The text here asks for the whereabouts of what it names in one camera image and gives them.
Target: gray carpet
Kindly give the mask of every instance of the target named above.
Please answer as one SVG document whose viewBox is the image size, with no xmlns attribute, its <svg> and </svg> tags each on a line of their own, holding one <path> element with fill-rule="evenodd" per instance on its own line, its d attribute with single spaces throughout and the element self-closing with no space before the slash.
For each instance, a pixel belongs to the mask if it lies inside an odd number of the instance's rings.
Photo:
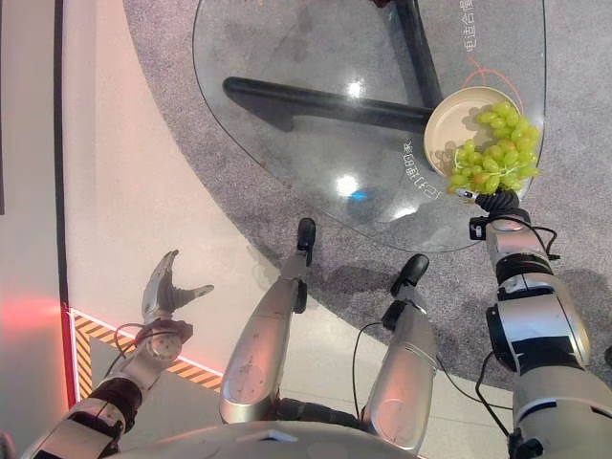
<svg viewBox="0 0 612 459">
<path fill-rule="evenodd" d="M 197 0 L 123 3 L 153 97 L 217 204 L 276 266 L 293 249 L 298 219 L 313 216 L 318 233 L 309 278 L 311 295 L 355 326 L 379 319 L 391 301 L 390 283 L 409 253 L 378 244 L 310 208 L 220 127 L 194 73 L 191 46 Z M 524 207 L 536 223 L 559 232 L 556 252 L 562 258 L 554 268 L 567 282 L 588 327 L 591 369 L 612 385 L 612 369 L 603 361 L 604 349 L 612 344 L 608 286 L 612 243 L 606 237 L 612 221 L 608 205 L 612 167 L 607 151 L 612 35 L 604 32 L 612 23 L 612 10 L 606 6 L 603 1 L 569 0 L 546 6 L 547 125 L 542 176 Z M 491 349 L 485 310 L 496 287 L 484 247 L 433 253 L 429 258 L 421 290 L 429 303 L 440 353 L 452 372 L 475 379 Z M 383 331 L 372 333 L 387 339 Z M 509 387 L 511 377 L 495 363 L 486 382 Z"/>
</svg>

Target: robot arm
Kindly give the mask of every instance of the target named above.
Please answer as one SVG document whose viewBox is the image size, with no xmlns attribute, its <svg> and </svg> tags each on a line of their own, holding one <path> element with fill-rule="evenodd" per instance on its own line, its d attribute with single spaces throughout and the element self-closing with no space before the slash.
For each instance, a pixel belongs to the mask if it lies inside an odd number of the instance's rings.
<svg viewBox="0 0 612 459">
<path fill-rule="evenodd" d="M 119 451 L 121 435 L 132 428 L 142 402 L 193 334 L 191 325 L 173 320 L 172 314 L 213 288 L 174 288 L 172 263 L 177 253 L 172 251 L 162 259 L 145 289 L 144 326 L 136 337 L 136 350 L 22 457 L 88 459 Z"/>
<path fill-rule="evenodd" d="M 499 285 L 487 323 L 495 356 L 515 373 L 511 458 L 609 457 L 612 391 L 585 369 L 584 325 L 529 214 L 514 194 L 458 194 L 489 212 L 470 220 L 470 235 L 487 240 Z"/>
<path fill-rule="evenodd" d="M 382 325 L 393 332 L 361 428 L 416 454 L 425 438 L 436 373 L 436 340 L 416 285 L 429 260 L 416 254 L 391 288 L 396 300 Z"/>
</svg>

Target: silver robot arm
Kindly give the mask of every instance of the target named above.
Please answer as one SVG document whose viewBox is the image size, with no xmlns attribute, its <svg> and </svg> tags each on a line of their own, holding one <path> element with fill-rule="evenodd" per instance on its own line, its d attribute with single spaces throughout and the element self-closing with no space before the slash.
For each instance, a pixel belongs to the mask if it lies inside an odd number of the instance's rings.
<svg viewBox="0 0 612 459">
<path fill-rule="evenodd" d="M 132 428 L 146 396 L 193 333 L 191 325 L 173 320 L 172 314 L 213 289 L 211 285 L 191 291 L 176 289 L 172 263 L 177 253 L 164 256 L 144 291 L 144 326 L 136 337 L 136 350 L 23 458 L 93 459 L 119 451 L 121 435 Z"/>
<path fill-rule="evenodd" d="M 293 313 L 306 308 L 302 276 L 311 264 L 315 222 L 300 221 L 295 253 L 245 326 L 221 382 L 219 412 L 225 423 L 274 419 Z"/>
<path fill-rule="evenodd" d="M 436 340 L 426 303 L 416 291 L 429 260 L 414 255 L 391 288 L 394 301 L 382 318 L 393 337 L 382 361 L 361 428 L 416 455 L 425 437 L 436 364 Z"/>
<path fill-rule="evenodd" d="M 489 212 L 471 219 L 470 235 L 487 240 L 499 285 L 487 311 L 492 348 L 515 373 L 510 457 L 610 457 L 612 391 L 585 368 L 584 325 L 529 214 L 513 193 L 458 192 Z"/>
</svg>

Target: black table leg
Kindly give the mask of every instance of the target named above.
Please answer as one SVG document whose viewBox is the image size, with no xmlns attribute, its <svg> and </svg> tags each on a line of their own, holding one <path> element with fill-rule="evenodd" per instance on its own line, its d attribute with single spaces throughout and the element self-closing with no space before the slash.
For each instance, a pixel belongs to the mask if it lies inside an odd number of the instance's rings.
<svg viewBox="0 0 612 459">
<path fill-rule="evenodd" d="M 442 91 L 417 0 L 396 0 L 395 8 L 402 24 L 405 43 L 412 59 L 423 104 L 435 108 L 442 101 Z"/>
<path fill-rule="evenodd" d="M 230 76 L 223 82 L 226 95 L 257 117 L 283 131 L 294 127 L 294 116 L 345 120 L 423 133 L 431 112 L 443 99 L 421 21 L 417 0 L 395 0 L 421 97 L 427 107 L 370 98 L 350 98 L 256 79 Z"/>
<path fill-rule="evenodd" d="M 432 111 L 237 76 L 226 78 L 223 90 L 238 105 L 286 132 L 294 127 L 293 117 L 302 115 L 423 133 Z"/>
</svg>

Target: grape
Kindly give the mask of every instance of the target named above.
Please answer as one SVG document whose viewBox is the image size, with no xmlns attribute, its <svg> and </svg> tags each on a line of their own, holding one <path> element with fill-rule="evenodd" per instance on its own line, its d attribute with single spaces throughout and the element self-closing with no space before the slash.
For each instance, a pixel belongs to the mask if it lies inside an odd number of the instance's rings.
<svg viewBox="0 0 612 459">
<path fill-rule="evenodd" d="M 499 186 L 499 175 L 491 175 L 487 182 L 485 183 L 485 192 L 492 194 L 495 193 L 497 187 Z"/>
<path fill-rule="evenodd" d="M 474 151 L 475 145 L 474 145 L 474 141 L 472 139 L 469 139 L 468 141 L 466 141 L 463 144 L 463 149 L 466 151 L 466 153 L 471 153 L 472 151 Z"/>
<path fill-rule="evenodd" d="M 525 136 L 537 142 L 539 140 L 539 129 L 535 126 L 529 126 L 525 129 Z"/>
<path fill-rule="evenodd" d="M 518 182 L 518 179 L 516 178 L 516 174 L 511 172 L 510 174 L 502 175 L 500 181 L 501 185 L 512 188 L 513 184 Z"/>
<path fill-rule="evenodd" d="M 499 172 L 499 164 L 488 156 L 485 156 L 485 159 L 482 162 L 482 166 L 485 170 L 489 172 Z"/>
<path fill-rule="evenodd" d="M 504 100 L 503 102 L 497 102 L 493 106 L 493 112 L 495 112 L 500 117 L 505 117 L 506 115 L 508 115 L 512 108 L 513 107 L 510 105 L 510 103 Z"/>
<path fill-rule="evenodd" d="M 481 164 L 482 163 L 482 153 L 478 153 L 477 151 L 472 151 L 471 153 L 469 153 L 468 163 Z"/>
<path fill-rule="evenodd" d="M 522 131 L 519 131 L 518 129 L 515 129 L 515 130 L 513 131 L 513 133 L 510 135 L 510 138 L 511 138 L 511 139 L 512 139 L 514 142 L 516 142 L 516 141 L 520 140 L 520 139 L 523 137 L 523 135 L 524 135 L 526 132 L 527 132 L 527 131 L 526 131 L 525 129 L 523 129 Z"/>
<path fill-rule="evenodd" d="M 531 153 L 533 150 L 532 141 L 525 137 L 521 137 L 516 141 L 516 148 L 518 149 L 518 151 L 527 151 Z"/>
<path fill-rule="evenodd" d="M 450 177 L 450 184 L 454 186 L 465 185 L 468 182 L 468 177 L 465 175 L 453 175 Z"/>
<path fill-rule="evenodd" d="M 501 151 L 504 153 L 504 155 L 507 155 L 508 153 L 512 151 L 514 152 L 516 151 L 516 147 L 514 146 L 514 143 L 507 141 L 507 140 L 505 140 L 505 142 L 501 142 L 499 146 L 501 148 Z"/>
<path fill-rule="evenodd" d="M 520 117 L 514 129 L 522 131 L 524 129 L 527 129 L 527 126 L 529 126 L 529 120 L 527 120 L 525 117 Z"/>
<path fill-rule="evenodd" d="M 474 178 L 471 179 L 471 181 L 475 185 L 483 185 L 485 182 L 488 181 L 489 177 L 491 177 L 491 174 L 478 174 L 474 175 Z"/>
<path fill-rule="evenodd" d="M 496 161 L 501 161 L 504 158 L 504 152 L 498 145 L 491 145 L 485 150 L 485 155 L 491 156 Z"/>
<path fill-rule="evenodd" d="M 532 152 L 527 150 L 519 150 L 517 160 L 520 165 L 527 165 L 532 162 Z"/>
<path fill-rule="evenodd" d="M 475 193 L 495 193 L 501 186 L 519 191 L 521 180 L 534 177 L 540 132 L 507 101 L 496 103 L 491 111 L 476 116 L 478 122 L 490 124 L 496 144 L 484 154 L 476 150 L 473 139 L 455 150 L 455 167 L 448 180 L 448 192 L 464 186 Z"/>
<path fill-rule="evenodd" d="M 487 124 L 488 122 L 491 122 L 495 118 L 497 118 L 497 114 L 494 112 L 482 112 L 476 117 L 478 122 L 480 122 L 481 124 Z"/>
<path fill-rule="evenodd" d="M 506 166 L 511 166 L 514 163 L 516 163 L 516 160 L 518 160 L 518 153 L 516 152 L 516 150 L 514 151 L 509 151 L 508 153 L 506 153 L 506 155 L 504 156 L 504 164 Z"/>
<path fill-rule="evenodd" d="M 491 121 L 491 127 L 493 129 L 499 129 L 501 127 L 506 127 L 506 122 L 503 121 L 501 118 L 496 118 L 493 121 Z"/>
<path fill-rule="evenodd" d="M 508 115 L 506 115 L 506 125 L 510 126 L 510 127 L 515 127 L 516 124 L 518 123 L 518 113 L 516 112 L 516 110 L 512 109 Z"/>
<path fill-rule="evenodd" d="M 466 151 L 463 148 L 457 148 L 455 150 L 455 160 L 456 161 L 464 161 L 466 159 Z"/>
<path fill-rule="evenodd" d="M 493 136 L 496 139 L 508 139 L 510 137 L 511 131 L 507 127 L 502 127 L 500 129 L 495 129 L 493 131 Z"/>
<path fill-rule="evenodd" d="M 527 177 L 535 177 L 538 174 L 539 174 L 539 170 L 537 170 L 537 167 L 533 165 L 524 165 L 523 167 L 518 169 L 519 179 L 526 179 Z"/>
</svg>

